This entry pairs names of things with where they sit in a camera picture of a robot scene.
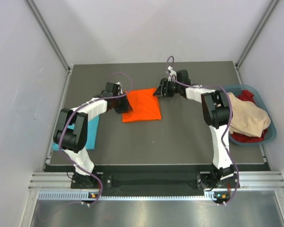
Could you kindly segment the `orange t-shirt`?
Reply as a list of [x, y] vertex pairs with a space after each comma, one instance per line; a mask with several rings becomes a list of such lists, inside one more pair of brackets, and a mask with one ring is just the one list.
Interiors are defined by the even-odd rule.
[[127, 98], [133, 110], [122, 114], [123, 123], [161, 120], [159, 100], [153, 95], [156, 90], [132, 90]]

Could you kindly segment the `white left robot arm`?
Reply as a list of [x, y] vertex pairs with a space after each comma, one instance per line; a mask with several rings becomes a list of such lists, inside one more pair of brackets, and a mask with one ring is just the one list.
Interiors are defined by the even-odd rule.
[[128, 113], [132, 107], [121, 83], [107, 82], [100, 95], [72, 109], [63, 108], [56, 123], [53, 142], [63, 151], [74, 166], [72, 180], [74, 188], [92, 188], [100, 185], [98, 176], [93, 173], [95, 164], [91, 161], [86, 144], [89, 121], [114, 109], [117, 114]]

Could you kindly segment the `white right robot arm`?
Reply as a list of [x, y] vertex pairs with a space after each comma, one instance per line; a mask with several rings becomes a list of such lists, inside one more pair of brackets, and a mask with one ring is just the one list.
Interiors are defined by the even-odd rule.
[[182, 97], [202, 104], [203, 118], [209, 126], [213, 140], [213, 170], [211, 186], [223, 187], [234, 176], [234, 164], [229, 156], [229, 122], [232, 118], [229, 97], [221, 88], [210, 89], [192, 85], [187, 70], [175, 71], [171, 66], [166, 70], [167, 78], [162, 78], [156, 97]]

